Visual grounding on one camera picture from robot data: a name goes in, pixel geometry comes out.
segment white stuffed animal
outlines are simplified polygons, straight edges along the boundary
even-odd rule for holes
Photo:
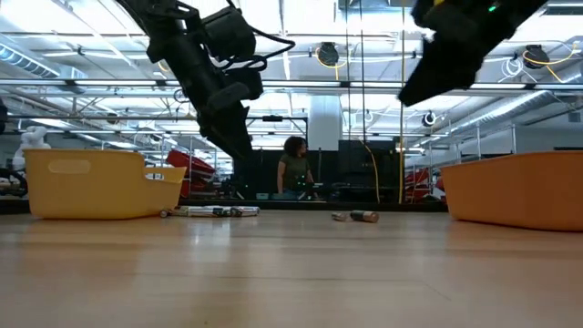
[[[26,132],[22,134],[20,140],[20,148],[16,151],[15,157],[12,159],[14,170],[18,171],[25,168],[25,152],[24,149],[50,149],[51,146],[45,143],[45,127],[28,127]]]

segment olive green shirt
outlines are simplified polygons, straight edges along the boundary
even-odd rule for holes
[[[281,163],[285,164],[285,171],[283,172],[283,188],[287,190],[298,190],[300,186],[298,182],[306,181],[310,164],[307,158],[295,158],[287,154],[281,156]]]

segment curly hair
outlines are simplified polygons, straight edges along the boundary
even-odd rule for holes
[[[283,150],[285,150],[285,153],[288,154],[288,156],[298,157],[298,150],[300,150],[302,144],[308,144],[305,138],[289,137],[283,144]]]

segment white pillar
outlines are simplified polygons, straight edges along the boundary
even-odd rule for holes
[[[338,150],[343,136],[340,97],[312,96],[308,117],[308,145],[311,150]]]

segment woman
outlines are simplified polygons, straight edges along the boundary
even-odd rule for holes
[[[313,182],[310,164],[306,158],[306,140],[289,137],[285,140],[283,149],[285,154],[281,156],[277,168],[277,191],[297,198],[302,194],[300,183]]]

